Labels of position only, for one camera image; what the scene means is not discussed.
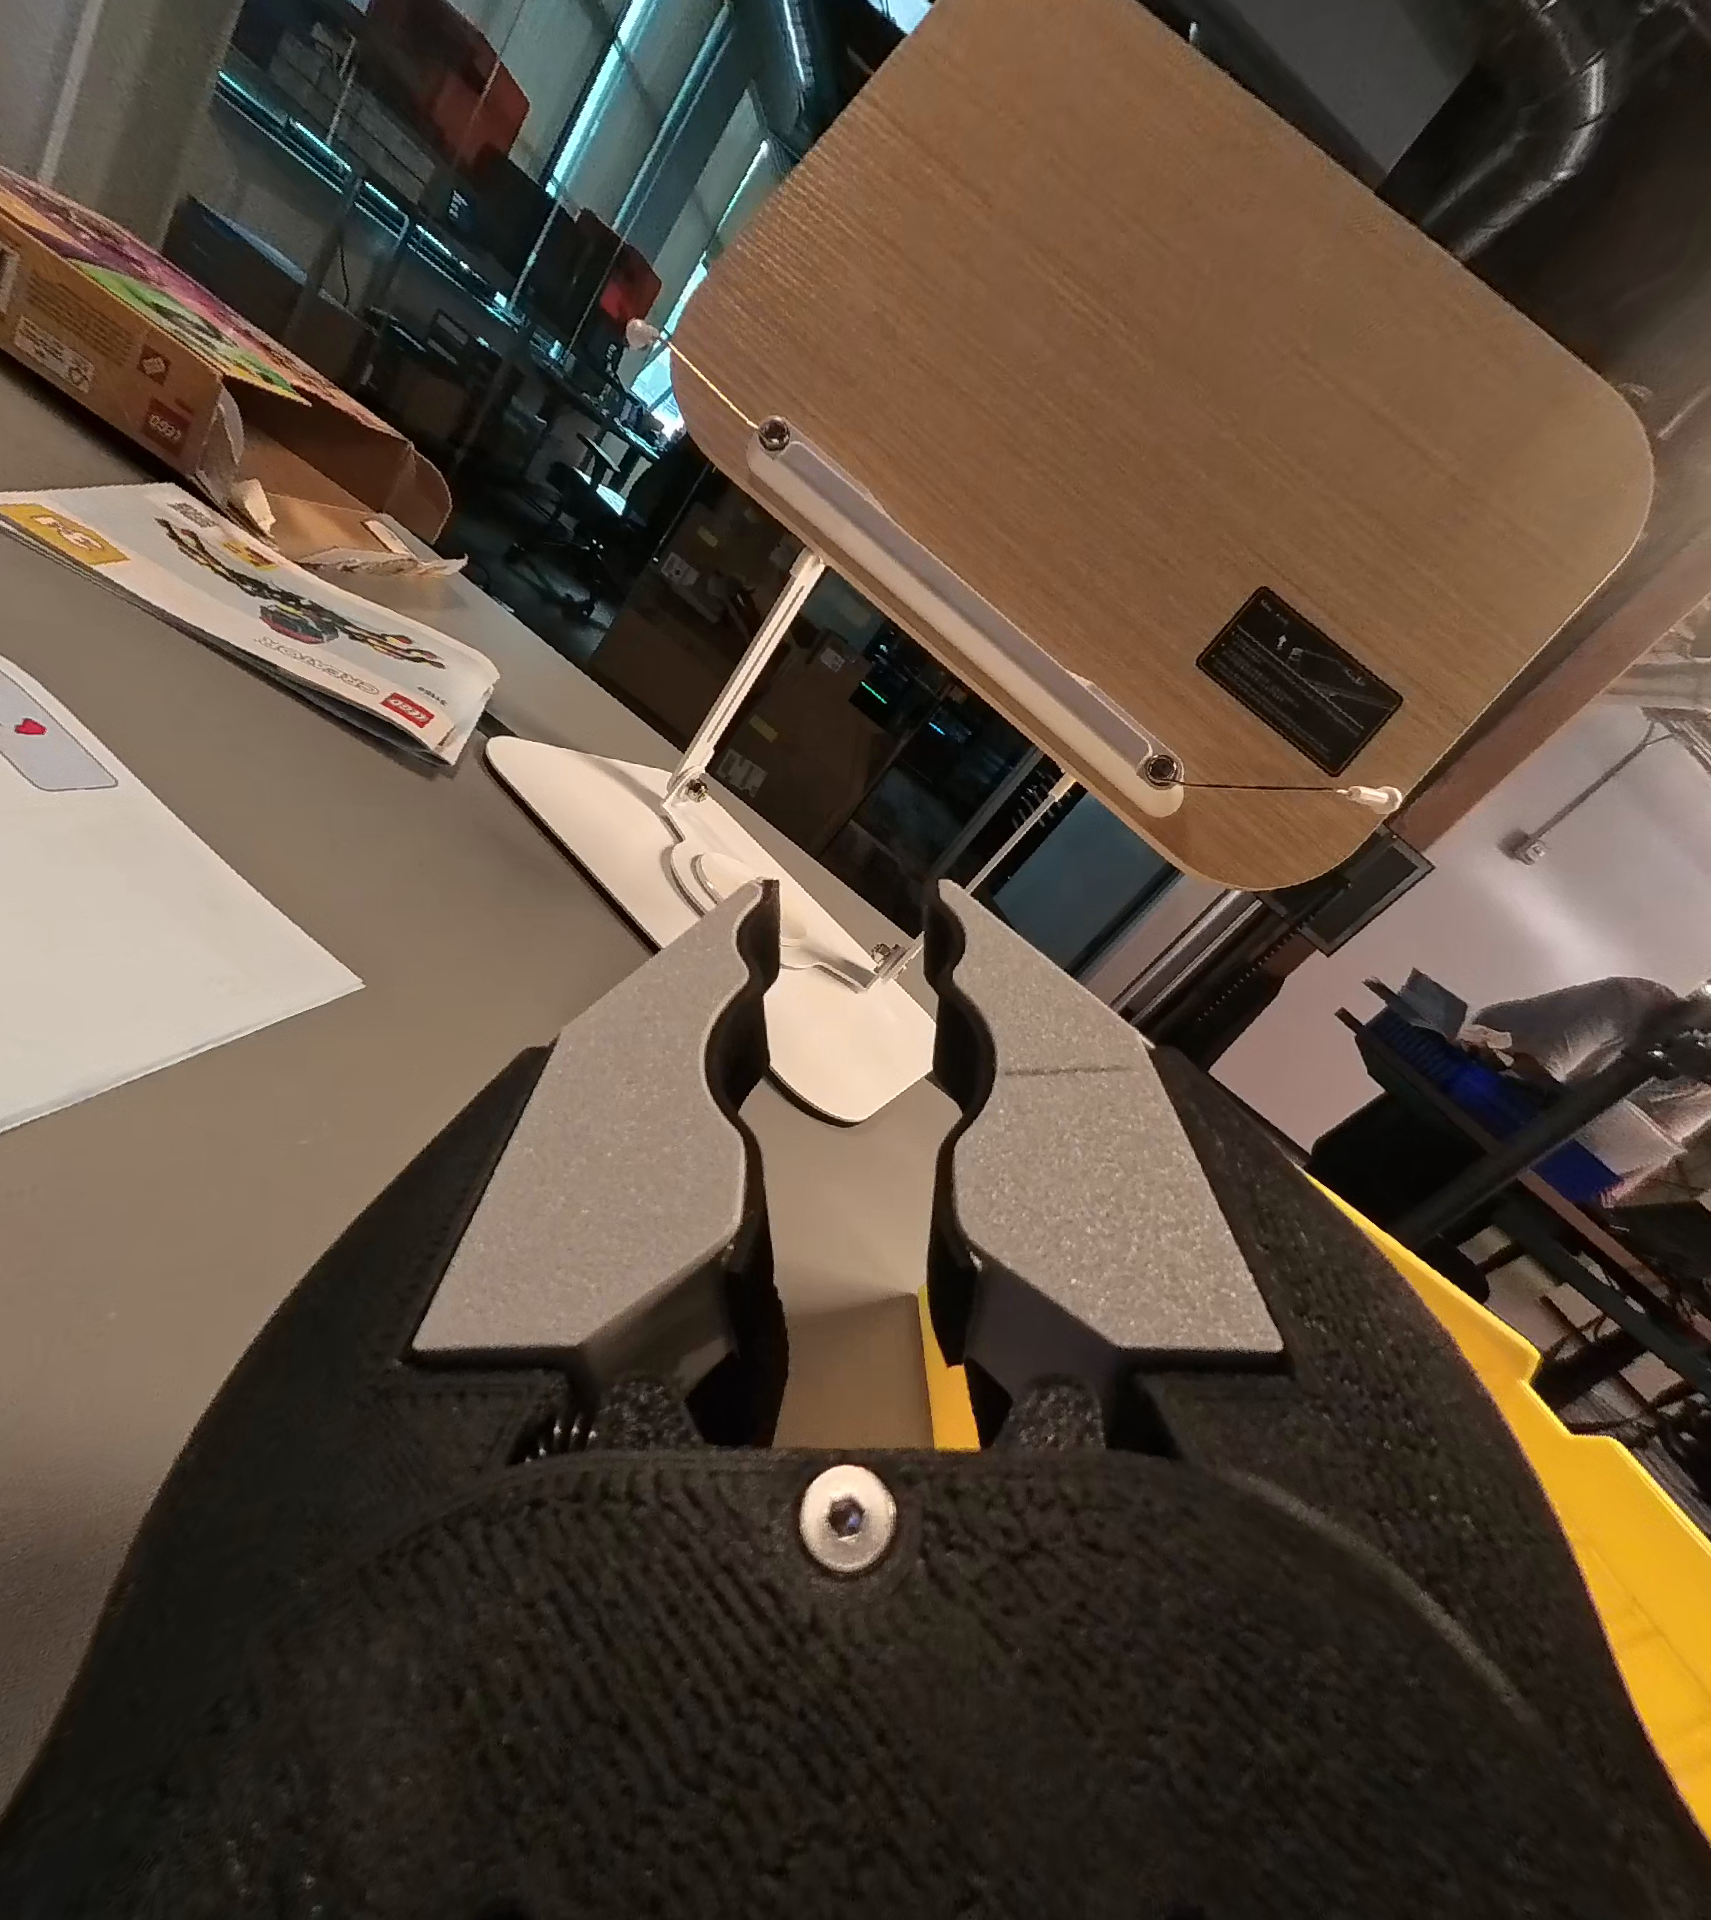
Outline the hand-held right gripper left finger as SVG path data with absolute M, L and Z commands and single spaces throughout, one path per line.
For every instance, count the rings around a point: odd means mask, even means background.
M 759 1145 L 779 896 L 747 880 L 557 1032 L 411 1352 L 576 1379 L 784 1375 Z

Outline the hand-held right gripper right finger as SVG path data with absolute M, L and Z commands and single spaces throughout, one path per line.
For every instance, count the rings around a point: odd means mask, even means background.
M 1149 1041 L 942 880 L 924 925 L 940 1141 L 927 1295 L 980 1372 L 1280 1362 L 1269 1301 Z

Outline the orange lego box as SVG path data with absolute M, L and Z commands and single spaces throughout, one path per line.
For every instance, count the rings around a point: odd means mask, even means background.
M 0 351 L 282 558 L 447 578 L 451 491 L 411 439 L 137 236 L 0 166 Z

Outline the blue black machine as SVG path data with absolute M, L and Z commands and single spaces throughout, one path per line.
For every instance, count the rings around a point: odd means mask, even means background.
M 1375 1051 L 1394 1054 L 1403 1069 L 1490 1140 L 1520 1130 L 1556 1101 L 1556 1092 L 1455 1041 L 1453 1030 L 1443 1027 L 1443 1018 L 1453 1009 L 1444 989 L 1417 987 L 1415 995 L 1407 995 L 1380 979 L 1368 979 L 1366 987 L 1378 998 L 1378 1010 L 1358 1025 L 1358 1032 L 1368 1032 Z M 1532 1176 L 1577 1204 L 1599 1204 L 1623 1182 L 1623 1172 L 1582 1140 L 1565 1140 L 1532 1166 Z

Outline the open instruction booklet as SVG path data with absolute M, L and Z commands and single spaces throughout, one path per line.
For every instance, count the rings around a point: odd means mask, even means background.
M 0 1132 L 359 989 L 0 655 Z

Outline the closed instruction booklet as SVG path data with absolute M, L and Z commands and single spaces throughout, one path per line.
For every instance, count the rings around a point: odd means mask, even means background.
M 0 526 L 435 766 L 458 766 L 501 678 L 483 650 L 296 566 L 174 485 L 4 488 Z

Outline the yellow plastic bin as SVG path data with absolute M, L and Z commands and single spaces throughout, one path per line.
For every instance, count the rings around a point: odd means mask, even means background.
M 1711 1915 L 1711 1545 L 1625 1445 L 1547 1407 L 1538 1359 L 1286 1162 L 1208 1162 L 1275 1352 L 1097 1345 L 1138 1275 L 1062 1206 L 1037 1295 L 1012 1201 L 940 1159 L 932 1328 L 997 1466 L 967 1532 L 999 1655 L 1089 1789 L 1077 1915 Z

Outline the light wooden board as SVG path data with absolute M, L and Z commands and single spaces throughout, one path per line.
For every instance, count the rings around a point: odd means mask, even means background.
M 1336 869 L 1634 552 L 1608 382 L 1140 5 L 935 5 L 676 325 L 694 442 L 1177 869 Z

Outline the storage shelves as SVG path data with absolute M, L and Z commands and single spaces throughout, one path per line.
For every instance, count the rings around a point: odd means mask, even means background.
M 243 5 L 171 246 L 341 386 L 449 322 L 662 444 L 617 302 L 672 330 L 767 159 L 745 5 Z

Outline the silver metal ducts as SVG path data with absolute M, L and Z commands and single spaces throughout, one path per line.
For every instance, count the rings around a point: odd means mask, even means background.
M 1711 264 L 1711 5 L 1472 5 L 1467 75 L 1378 196 L 1512 299 Z

